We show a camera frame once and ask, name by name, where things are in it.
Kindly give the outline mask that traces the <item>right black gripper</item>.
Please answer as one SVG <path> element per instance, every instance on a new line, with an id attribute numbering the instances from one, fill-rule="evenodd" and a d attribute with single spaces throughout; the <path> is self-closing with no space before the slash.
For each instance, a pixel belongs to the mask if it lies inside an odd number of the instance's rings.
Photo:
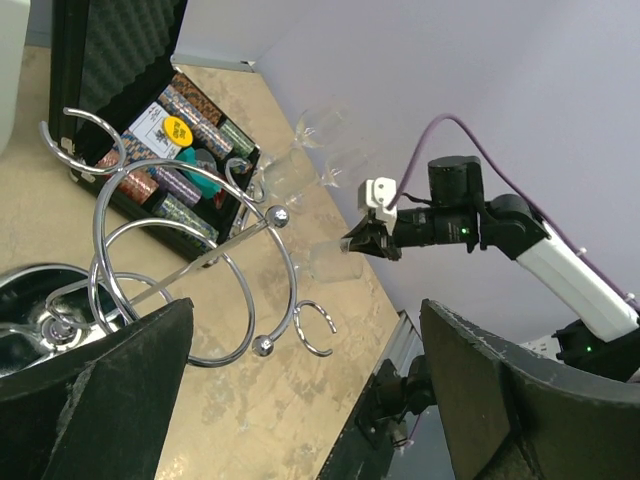
<path id="1" fill-rule="evenodd" d="M 471 253 L 480 242 L 477 213 L 466 207 L 424 207 L 398 211 L 393 233 L 385 224 L 365 216 L 342 237 L 343 250 L 369 250 L 368 255 L 390 261 L 400 249 L 464 244 Z"/>

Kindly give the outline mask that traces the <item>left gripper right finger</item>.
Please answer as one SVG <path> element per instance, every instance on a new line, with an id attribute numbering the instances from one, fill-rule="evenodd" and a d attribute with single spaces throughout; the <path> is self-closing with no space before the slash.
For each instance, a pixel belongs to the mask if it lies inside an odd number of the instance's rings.
<path id="1" fill-rule="evenodd" d="M 638 478 L 638 385 L 541 356 L 437 301 L 423 301 L 420 322 L 456 478 Z"/>

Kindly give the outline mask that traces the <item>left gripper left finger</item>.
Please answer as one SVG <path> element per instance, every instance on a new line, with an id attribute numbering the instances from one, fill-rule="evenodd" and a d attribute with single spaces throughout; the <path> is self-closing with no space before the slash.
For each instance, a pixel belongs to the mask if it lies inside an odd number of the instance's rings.
<path id="1" fill-rule="evenodd" d="M 1 380 L 4 479 L 154 478 L 187 363 L 184 298 Z"/>

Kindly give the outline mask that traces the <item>clear wine glass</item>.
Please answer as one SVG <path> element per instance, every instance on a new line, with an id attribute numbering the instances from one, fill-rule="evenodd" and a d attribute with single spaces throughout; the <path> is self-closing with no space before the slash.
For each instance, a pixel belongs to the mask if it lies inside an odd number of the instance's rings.
<path id="1" fill-rule="evenodd" d="M 366 170 L 371 158 L 372 154 L 361 148 L 333 153 L 324 163 L 320 183 L 334 188 L 348 187 Z"/>
<path id="2" fill-rule="evenodd" d="M 307 251 L 290 254 L 295 272 L 319 283 L 360 279 L 364 271 L 362 254 L 349 251 L 350 241 L 339 239 L 316 243 Z"/>
<path id="3" fill-rule="evenodd" d="M 289 148 L 264 166 L 259 186 L 266 202 L 284 205 L 289 212 L 304 211 L 304 191 L 318 180 L 318 174 L 306 152 Z"/>
<path id="4" fill-rule="evenodd" d="M 317 149 L 336 140 L 347 122 L 349 110 L 341 102 L 327 102 L 307 108 L 294 129 L 294 147 Z"/>

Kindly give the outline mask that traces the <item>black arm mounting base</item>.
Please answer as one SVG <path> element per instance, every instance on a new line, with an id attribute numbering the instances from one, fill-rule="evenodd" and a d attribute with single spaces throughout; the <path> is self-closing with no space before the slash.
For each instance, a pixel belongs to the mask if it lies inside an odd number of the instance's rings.
<path id="1" fill-rule="evenodd" d="M 424 355 L 412 360 L 405 376 L 384 360 L 369 377 L 317 478 L 385 478 L 396 451 L 409 444 L 405 417 L 435 404 Z"/>

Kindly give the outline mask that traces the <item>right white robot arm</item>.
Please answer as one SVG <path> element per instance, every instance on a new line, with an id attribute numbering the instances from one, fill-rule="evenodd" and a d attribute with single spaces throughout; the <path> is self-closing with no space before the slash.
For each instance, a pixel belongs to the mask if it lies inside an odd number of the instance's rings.
<path id="1" fill-rule="evenodd" d="M 398 189 L 380 177 L 358 191 L 361 222 L 340 242 L 343 251 L 400 259 L 403 249 L 463 244 L 497 248 L 530 272 L 576 314 L 552 334 L 556 360 L 605 378 L 629 381 L 639 371 L 639 311 L 572 250 L 521 196 L 484 197 L 481 163 L 448 156 L 428 164 L 430 199 L 413 209 L 386 205 Z"/>

